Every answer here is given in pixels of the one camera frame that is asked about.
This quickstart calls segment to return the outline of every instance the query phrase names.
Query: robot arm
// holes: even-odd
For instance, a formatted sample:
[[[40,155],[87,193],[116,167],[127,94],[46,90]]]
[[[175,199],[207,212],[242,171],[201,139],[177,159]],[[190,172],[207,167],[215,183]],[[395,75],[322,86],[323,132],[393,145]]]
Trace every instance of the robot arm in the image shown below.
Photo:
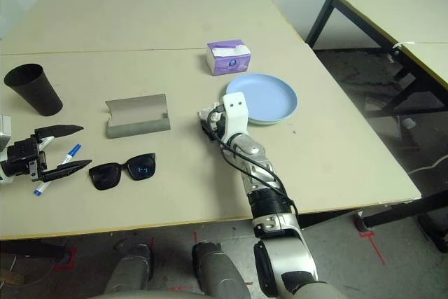
[[[263,293],[280,298],[344,298],[318,281],[316,265],[288,197],[263,145],[247,132],[248,109],[242,92],[223,97],[223,104],[199,113],[202,129],[220,144],[225,161],[241,171],[253,215],[258,280]]]
[[[10,118],[0,115],[11,125]],[[3,140],[0,147],[0,183],[12,183],[14,176],[29,174],[31,181],[48,182],[60,179],[77,172],[91,163],[91,160],[79,160],[58,165],[55,169],[47,170],[47,161],[43,149],[54,139],[63,137],[83,128],[77,125],[54,125],[35,129],[34,134],[25,140],[16,141],[5,149],[11,137],[11,127],[7,132],[4,128],[0,133]]]

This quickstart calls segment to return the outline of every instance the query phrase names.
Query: sunglasses lens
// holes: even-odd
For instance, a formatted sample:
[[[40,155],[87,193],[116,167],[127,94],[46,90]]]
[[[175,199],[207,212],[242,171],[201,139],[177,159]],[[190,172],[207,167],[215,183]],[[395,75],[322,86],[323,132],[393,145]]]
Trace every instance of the sunglasses lens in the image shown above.
[[[143,154],[133,157],[126,162],[129,175],[134,180],[151,178],[155,172],[155,154]]]
[[[89,175],[97,190],[106,190],[118,185],[121,177],[121,165],[113,162],[89,169]]]

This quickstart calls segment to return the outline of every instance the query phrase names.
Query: black plastic cup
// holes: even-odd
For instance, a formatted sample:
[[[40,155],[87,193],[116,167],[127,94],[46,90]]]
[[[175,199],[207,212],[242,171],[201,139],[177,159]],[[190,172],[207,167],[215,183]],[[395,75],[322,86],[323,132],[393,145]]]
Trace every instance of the black plastic cup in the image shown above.
[[[4,83],[16,91],[42,116],[52,116],[62,109],[62,102],[48,82],[39,64],[23,64],[8,72]]]

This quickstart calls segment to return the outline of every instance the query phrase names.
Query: purple tissue box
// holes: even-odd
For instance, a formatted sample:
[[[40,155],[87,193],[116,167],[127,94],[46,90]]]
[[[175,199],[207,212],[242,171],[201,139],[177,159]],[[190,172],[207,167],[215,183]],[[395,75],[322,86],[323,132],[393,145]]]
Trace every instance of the purple tissue box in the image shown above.
[[[239,73],[249,67],[251,52],[241,40],[212,42],[206,60],[213,75]]]

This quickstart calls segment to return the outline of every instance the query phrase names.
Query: blue plate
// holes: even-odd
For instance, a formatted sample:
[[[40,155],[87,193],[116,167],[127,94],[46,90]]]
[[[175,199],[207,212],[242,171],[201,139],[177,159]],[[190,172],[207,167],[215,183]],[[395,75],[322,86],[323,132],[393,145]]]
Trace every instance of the blue plate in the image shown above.
[[[226,93],[243,92],[249,120],[256,124],[274,124],[293,114],[299,104],[294,89],[281,80],[265,74],[247,74],[236,77],[227,86]]]

